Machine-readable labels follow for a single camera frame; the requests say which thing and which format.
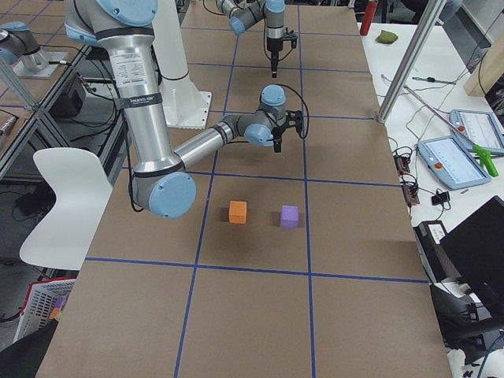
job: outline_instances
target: basket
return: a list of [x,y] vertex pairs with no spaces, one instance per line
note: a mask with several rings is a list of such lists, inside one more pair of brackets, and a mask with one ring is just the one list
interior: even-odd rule
[[34,282],[30,285],[20,312],[14,342],[43,328],[59,297],[67,295],[76,282],[75,278],[56,278]]

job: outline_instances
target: white pillar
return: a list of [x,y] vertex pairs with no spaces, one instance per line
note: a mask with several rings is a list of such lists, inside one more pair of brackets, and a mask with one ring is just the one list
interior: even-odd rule
[[175,0],[158,1],[152,25],[167,126],[205,128],[212,94],[199,92],[189,77]]

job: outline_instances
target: purple cube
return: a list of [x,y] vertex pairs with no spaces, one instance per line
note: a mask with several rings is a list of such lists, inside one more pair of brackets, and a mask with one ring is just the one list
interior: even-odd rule
[[282,206],[280,227],[297,228],[299,224],[299,208],[297,206]]

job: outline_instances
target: black monitor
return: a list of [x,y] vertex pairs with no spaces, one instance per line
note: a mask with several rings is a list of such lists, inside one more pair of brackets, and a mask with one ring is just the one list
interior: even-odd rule
[[441,246],[490,314],[504,316],[504,201],[490,198],[442,238]]

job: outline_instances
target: white table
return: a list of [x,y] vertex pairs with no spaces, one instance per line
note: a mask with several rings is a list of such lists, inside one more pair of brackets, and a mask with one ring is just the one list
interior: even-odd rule
[[[373,83],[380,102],[383,100],[382,96],[387,93],[388,89],[388,83],[381,78],[381,75],[384,74],[392,80],[402,60],[402,56],[410,43],[415,27],[414,25],[401,24],[373,24],[368,35],[362,37],[369,69],[372,73]],[[391,45],[376,42],[375,38],[382,30],[394,32],[399,36],[398,40]],[[452,81],[456,80],[464,70],[465,64],[458,56],[447,34],[442,27],[435,26],[408,76],[409,79],[406,81],[406,84],[413,89],[438,87],[437,89],[419,91],[418,94],[430,105],[436,108],[440,107],[445,112],[450,112],[452,109],[491,111],[491,107],[484,98],[469,97],[465,93],[463,86],[469,78],[468,73],[457,82],[453,90],[452,85],[443,87],[442,84],[411,79],[413,76],[431,76],[437,80]],[[452,90],[451,93],[441,106],[443,99],[450,90]],[[398,101],[395,103],[391,115],[387,119],[386,126],[388,135],[397,140],[399,146],[414,148],[416,145],[417,139],[406,129],[405,125],[419,108],[421,108],[421,104],[410,94],[399,96]],[[409,124],[409,128],[413,129],[417,135],[421,135],[431,117],[432,112],[427,108],[423,108],[414,117],[413,122]],[[448,126],[441,120],[434,118],[421,139],[432,139],[445,135],[450,135]],[[391,142],[391,148],[392,150],[395,148],[393,142]],[[446,191],[447,188],[427,168],[423,159],[419,158],[418,161],[416,160],[417,156],[415,154],[410,167],[412,173],[416,173],[415,176],[417,176],[419,186],[433,192],[437,188]],[[493,195],[499,195],[501,198],[504,198],[504,179],[502,178],[504,175],[504,159],[494,159],[494,163],[501,176],[492,178],[492,181],[485,185],[470,187],[468,190],[450,191],[451,210],[445,211],[440,218],[447,231],[456,227]],[[414,206],[411,212],[411,223],[413,226],[418,225],[422,221],[432,221],[440,215],[441,206],[432,206],[431,196],[428,192],[419,192],[421,204]]]

